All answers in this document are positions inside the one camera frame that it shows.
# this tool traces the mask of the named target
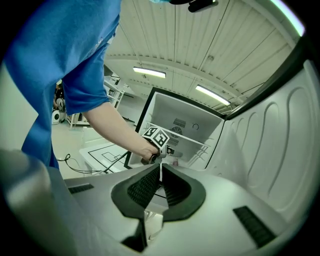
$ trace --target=white table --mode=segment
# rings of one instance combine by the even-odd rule
[[[94,171],[102,171],[109,167],[114,161],[122,156],[127,150],[115,145],[111,142],[82,148],[79,150],[84,161]],[[109,170],[113,173],[118,173],[127,170],[125,168],[126,157],[116,162]]]

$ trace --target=floor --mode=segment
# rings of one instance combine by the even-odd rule
[[[79,165],[82,163],[82,157],[79,153],[82,145],[82,126],[77,125],[70,129],[70,125],[65,121],[64,123],[55,124],[52,126],[52,146],[53,152],[57,159],[65,159],[67,154],[74,158]],[[69,160],[68,164],[75,169],[81,169],[75,160]],[[66,162],[59,161],[59,169],[64,179],[80,178],[84,175],[71,170]]]

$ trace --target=hand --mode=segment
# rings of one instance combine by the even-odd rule
[[[151,145],[149,142],[146,141],[146,143],[146,146],[140,151],[139,155],[144,160],[148,161],[152,157],[152,155],[158,154],[159,150],[155,146]]]

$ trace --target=white wall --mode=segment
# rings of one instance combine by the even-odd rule
[[[123,95],[118,107],[118,112],[123,118],[134,121],[134,124],[137,125],[146,101],[147,98],[140,98],[137,96],[132,98]]]

